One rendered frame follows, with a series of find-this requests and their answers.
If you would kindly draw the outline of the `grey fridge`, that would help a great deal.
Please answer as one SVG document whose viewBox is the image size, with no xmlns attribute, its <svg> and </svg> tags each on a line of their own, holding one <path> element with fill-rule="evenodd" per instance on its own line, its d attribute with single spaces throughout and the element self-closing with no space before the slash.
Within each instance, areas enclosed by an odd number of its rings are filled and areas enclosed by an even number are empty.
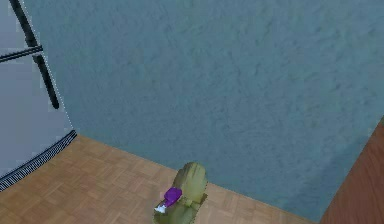
<svg viewBox="0 0 384 224">
<path fill-rule="evenodd" d="M 19 0 L 28 18 L 23 0 Z M 0 192 L 63 151 L 77 136 L 51 75 L 43 45 L 28 47 L 9 0 L 0 0 Z M 33 61 L 45 60 L 60 107 L 54 109 Z"/>
</svg>

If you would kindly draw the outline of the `brown wooden cupboard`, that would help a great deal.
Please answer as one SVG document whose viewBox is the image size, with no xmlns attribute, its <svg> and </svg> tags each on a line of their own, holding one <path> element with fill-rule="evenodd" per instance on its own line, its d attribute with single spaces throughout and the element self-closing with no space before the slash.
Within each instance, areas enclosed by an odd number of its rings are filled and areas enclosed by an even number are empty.
<svg viewBox="0 0 384 224">
<path fill-rule="evenodd" d="M 384 115 L 319 224 L 384 224 Z"/>
</svg>

